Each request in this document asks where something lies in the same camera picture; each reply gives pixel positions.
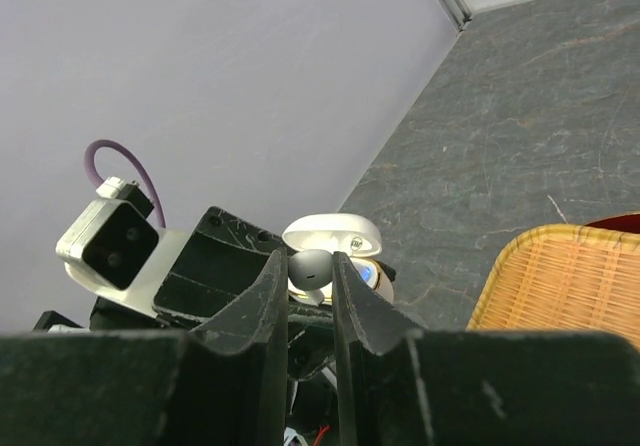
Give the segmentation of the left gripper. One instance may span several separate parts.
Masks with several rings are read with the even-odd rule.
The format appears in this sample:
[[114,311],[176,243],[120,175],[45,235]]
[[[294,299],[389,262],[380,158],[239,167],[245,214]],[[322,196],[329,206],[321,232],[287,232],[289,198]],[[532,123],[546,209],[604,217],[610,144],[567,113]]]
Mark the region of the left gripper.
[[282,238],[219,207],[191,233],[151,302],[152,315],[98,297],[87,324],[48,310],[34,332],[192,329],[214,316],[256,280]]

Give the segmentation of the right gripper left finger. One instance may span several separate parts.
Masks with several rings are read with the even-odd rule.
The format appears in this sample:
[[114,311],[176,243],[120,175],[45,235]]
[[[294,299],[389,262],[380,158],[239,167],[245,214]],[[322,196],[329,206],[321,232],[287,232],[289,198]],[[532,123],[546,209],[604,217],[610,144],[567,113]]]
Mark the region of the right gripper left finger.
[[5,335],[5,445],[279,445],[287,258],[197,329]]

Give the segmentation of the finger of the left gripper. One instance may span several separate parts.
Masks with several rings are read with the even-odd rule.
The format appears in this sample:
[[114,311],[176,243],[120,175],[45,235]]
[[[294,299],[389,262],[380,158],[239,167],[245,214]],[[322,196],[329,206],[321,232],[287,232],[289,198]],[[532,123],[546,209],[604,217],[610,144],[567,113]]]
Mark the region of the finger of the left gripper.
[[423,330],[380,294],[371,290],[359,277],[353,266],[333,266],[333,292],[338,299],[330,307],[289,303],[293,320],[302,324],[328,325],[331,318],[345,320],[356,331],[407,331]]

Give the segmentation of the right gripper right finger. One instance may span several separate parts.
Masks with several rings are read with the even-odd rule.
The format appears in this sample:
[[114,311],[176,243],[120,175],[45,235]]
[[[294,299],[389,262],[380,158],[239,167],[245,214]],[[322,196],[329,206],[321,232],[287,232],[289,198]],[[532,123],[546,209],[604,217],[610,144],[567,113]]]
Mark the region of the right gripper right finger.
[[345,445],[635,445],[639,354],[602,332],[430,331],[332,258]]

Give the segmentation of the white stem earbud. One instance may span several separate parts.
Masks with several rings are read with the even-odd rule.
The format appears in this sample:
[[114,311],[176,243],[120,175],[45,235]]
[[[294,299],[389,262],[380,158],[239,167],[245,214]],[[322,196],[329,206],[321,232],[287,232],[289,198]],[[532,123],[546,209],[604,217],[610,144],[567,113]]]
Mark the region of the white stem earbud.
[[290,289],[304,293],[311,304],[322,304],[322,288],[333,280],[332,254],[319,249],[295,253],[288,260],[288,277]]

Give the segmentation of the white square earbud case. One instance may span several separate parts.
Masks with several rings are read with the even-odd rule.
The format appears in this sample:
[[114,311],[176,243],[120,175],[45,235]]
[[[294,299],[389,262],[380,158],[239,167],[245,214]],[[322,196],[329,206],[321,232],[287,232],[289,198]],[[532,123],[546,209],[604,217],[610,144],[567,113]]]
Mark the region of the white square earbud case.
[[[389,302],[394,299],[395,273],[377,259],[382,252],[382,239],[379,229],[370,220],[348,213],[308,215],[287,226],[282,233],[282,239],[295,253],[319,249],[331,254],[346,254],[370,289]],[[288,291],[294,300],[314,305],[308,301],[304,293],[290,289],[289,280]],[[331,305],[332,283],[323,287],[322,292],[325,300],[320,305]]]

